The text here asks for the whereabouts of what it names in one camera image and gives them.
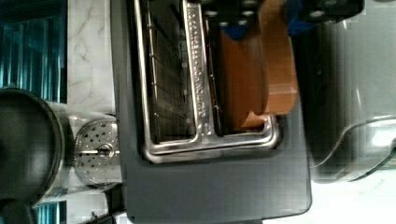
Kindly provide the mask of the gripper blue black left finger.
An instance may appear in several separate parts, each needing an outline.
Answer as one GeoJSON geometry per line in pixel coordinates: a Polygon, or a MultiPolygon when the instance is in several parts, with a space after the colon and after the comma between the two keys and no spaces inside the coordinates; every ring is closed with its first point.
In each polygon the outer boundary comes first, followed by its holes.
{"type": "Polygon", "coordinates": [[[231,40],[238,41],[255,23],[264,0],[199,0],[212,26],[219,27],[231,40]]]}

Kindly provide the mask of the gripper blue black right finger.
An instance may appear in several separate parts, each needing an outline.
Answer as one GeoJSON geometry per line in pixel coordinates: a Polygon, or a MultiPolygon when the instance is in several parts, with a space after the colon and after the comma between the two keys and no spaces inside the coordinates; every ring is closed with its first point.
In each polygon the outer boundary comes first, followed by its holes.
{"type": "Polygon", "coordinates": [[[364,0],[285,0],[289,36],[302,34],[323,22],[339,22],[361,13],[364,0]]]}

